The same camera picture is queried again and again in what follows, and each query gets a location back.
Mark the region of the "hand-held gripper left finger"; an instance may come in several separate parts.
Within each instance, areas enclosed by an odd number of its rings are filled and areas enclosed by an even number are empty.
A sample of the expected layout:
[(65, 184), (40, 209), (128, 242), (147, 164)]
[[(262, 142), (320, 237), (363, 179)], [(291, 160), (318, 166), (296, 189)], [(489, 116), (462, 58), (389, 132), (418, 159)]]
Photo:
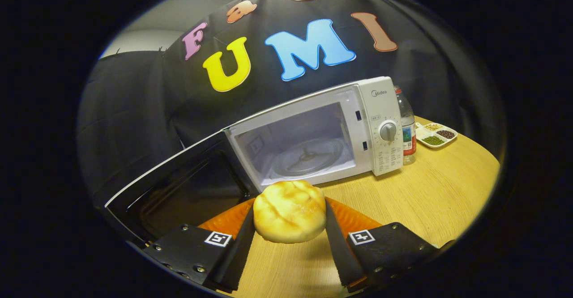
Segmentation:
[(247, 200), (203, 222), (169, 231), (146, 247), (145, 256), (183, 281), (212, 290), (238, 290), (255, 233)]

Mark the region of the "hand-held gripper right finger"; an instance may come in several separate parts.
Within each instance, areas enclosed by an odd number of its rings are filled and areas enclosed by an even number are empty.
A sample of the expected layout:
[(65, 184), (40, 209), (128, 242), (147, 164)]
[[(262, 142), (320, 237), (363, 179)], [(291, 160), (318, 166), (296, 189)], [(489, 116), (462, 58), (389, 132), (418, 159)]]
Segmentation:
[(342, 286), (383, 288), (448, 249), (435, 247), (403, 226), (383, 225), (331, 198), (326, 198), (327, 237)]

